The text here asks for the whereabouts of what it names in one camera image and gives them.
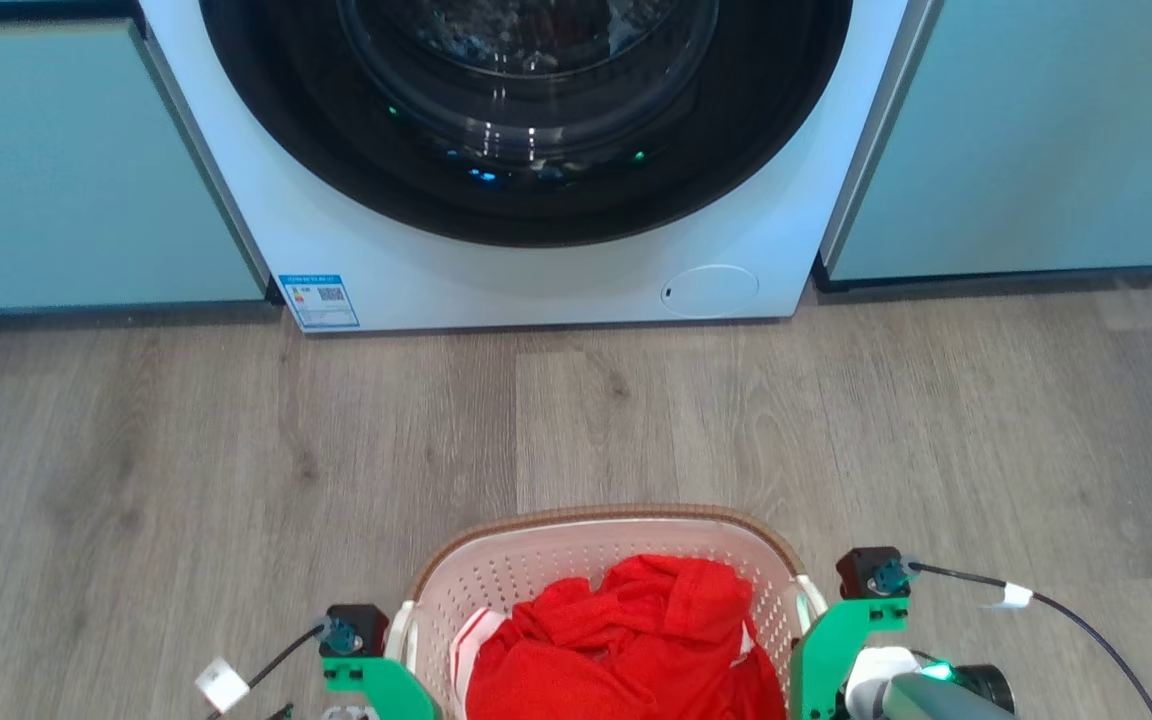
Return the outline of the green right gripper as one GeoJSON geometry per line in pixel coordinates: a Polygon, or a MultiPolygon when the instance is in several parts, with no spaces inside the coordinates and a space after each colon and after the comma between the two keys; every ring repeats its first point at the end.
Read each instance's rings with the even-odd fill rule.
{"type": "Polygon", "coordinates": [[[791,650],[790,719],[850,719],[846,684],[861,651],[876,632],[904,632],[909,597],[861,598],[824,612],[791,650]]]}

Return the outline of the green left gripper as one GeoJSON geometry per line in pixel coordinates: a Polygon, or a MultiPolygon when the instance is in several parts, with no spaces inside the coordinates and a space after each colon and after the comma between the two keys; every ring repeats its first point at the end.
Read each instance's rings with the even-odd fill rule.
{"type": "Polygon", "coordinates": [[[419,680],[384,657],[323,657],[328,694],[364,697],[378,719],[442,719],[442,711],[419,680]]]}

